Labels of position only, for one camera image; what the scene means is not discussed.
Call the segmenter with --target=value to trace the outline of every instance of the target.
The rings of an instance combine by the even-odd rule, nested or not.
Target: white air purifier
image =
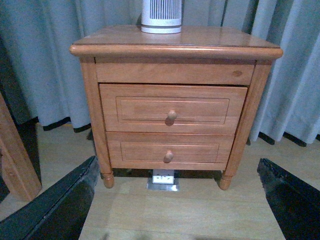
[[[182,0],[143,0],[141,31],[151,34],[181,32]]]

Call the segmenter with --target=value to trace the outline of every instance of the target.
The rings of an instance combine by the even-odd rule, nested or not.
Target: wooden tabletop
[[[279,46],[231,27],[183,26],[180,33],[145,33],[135,25],[108,26],[76,41],[70,52],[91,57],[167,57],[272,60]]]

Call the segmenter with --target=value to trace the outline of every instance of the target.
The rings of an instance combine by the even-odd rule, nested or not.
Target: floor
[[[37,127],[42,191],[95,154],[90,130],[74,133],[64,125]],[[269,158],[320,189],[320,141],[299,147],[287,139],[274,146],[259,139],[246,146],[230,189],[213,179],[180,178],[180,191],[151,191],[143,177],[116,177],[112,189],[99,179],[81,240],[282,240],[257,174],[260,158]],[[8,195],[0,220],[26,202]]]

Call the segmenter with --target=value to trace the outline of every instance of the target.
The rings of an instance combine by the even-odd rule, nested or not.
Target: curtain
[[[279,141],[288,132],[312,143],[320,133],[320,2],[182,2],[183,25],[234,27],[281,46],[284,56],[272,67],[250,139],[263,132]],[[0,1],[0,53],[7,54],[30,117],[43,126],[65,117],[74,128],[88,124],[79,60],[68,48],[103,26],[139,23],[141,9],[142,0]],[[17,122],[25,121],[15,109]]]

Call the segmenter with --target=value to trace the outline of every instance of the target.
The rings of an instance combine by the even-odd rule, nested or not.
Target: drawer panel
[[[233,135],[246,87],[100,84],[110,132]]]
[[[100,83],[249,85],[254,61],[96,58]]]
[[[112,167],[147,168],[148,164],[225,166],[234,136],[107,132],[107,139]]]

